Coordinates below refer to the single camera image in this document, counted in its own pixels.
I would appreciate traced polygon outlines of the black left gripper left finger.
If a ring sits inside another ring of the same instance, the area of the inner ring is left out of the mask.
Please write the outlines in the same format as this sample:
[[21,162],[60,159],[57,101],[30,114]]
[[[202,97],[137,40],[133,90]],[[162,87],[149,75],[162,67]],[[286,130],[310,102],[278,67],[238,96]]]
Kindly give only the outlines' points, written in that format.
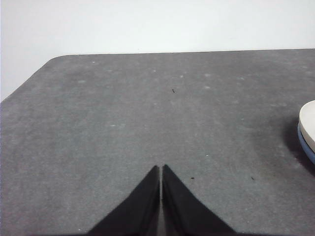
[[89,232],[90,236],[144,236],[159,208],[160,177],[153,166],[129,196]]

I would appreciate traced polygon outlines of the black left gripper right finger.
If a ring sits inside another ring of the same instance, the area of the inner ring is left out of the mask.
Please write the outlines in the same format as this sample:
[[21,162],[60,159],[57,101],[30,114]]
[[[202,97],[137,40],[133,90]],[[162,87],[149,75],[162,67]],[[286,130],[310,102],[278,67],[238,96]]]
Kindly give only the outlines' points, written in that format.
[[191,193],[168,165],[162,168],[162,201],[181,236],[236,234]]

